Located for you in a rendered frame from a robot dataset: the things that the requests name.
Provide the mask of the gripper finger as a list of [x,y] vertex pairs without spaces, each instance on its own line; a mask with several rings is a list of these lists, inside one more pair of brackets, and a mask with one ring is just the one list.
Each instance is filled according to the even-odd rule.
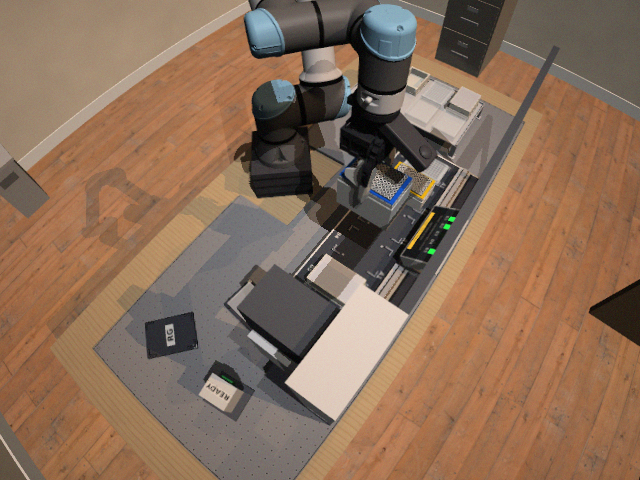
[[[348,180],[350,180],[359,189],[359,192],[358,192],[359,204],[361,204],[368,198],[372,181],[377,172],[377,169],[375,168],[377,165],[376,164],[377,155],[373,153],[372,155],[369,156],[369,158],[359,160],[357,167],[355,168],[347,167],[344,170],[345,177]],[[361,178],[362,176],[363,178]]]
[[394,149],[392,150],[392,152],[389,153],[389,155],[384,159],[384,162],[386,164],[388,164],[389,166],[392,167],[393,165],[393,161],[396,155],[397,149],[394,147]]

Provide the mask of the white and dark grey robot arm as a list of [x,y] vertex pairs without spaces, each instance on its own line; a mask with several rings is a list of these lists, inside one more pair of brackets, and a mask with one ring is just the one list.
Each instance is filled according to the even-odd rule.
[[[282,169],[296,164],[305,152],[297,127],[349,112],[350,83],[336,67],[334,46],[351,44],[359,56],[357,102],[362,108],[388,115],[402,107],[416,46],[417,21],[409,10],[379,0],[248,1],[252,11],[244,15],[244,24],[252,56],[301,52],[304,69],[300,84],[275,79],[253,93],[255,151],[263,165]],[[374,126],[417,172],[437,157],[401,112]]]

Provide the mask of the yellow tip rack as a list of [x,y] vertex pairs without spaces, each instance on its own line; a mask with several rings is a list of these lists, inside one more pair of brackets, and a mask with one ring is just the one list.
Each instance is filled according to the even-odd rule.
[[413,184],[406,205],[420,211],[427,199],[432,194],[435,186],[435,181],[425,176],[424,174],[417,172],[415,169],[405,165],[402,162],[399,162],[396,165],[395,169],[413,179]]

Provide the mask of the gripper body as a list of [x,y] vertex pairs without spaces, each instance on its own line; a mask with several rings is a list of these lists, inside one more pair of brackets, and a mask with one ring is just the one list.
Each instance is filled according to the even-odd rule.
[[340,128],[339,149],[355,158],[360,156],[366,159],[373,153],[378,154],[376,164],[379,165],[393,150],[394,146],[374,126],[374,123],[385,123],[396,119],[400,114],[400,109],[388,115],[372,114],[358,104],[356,97],[357,89],[347,97],[347,104],[352,105],[351,117]]

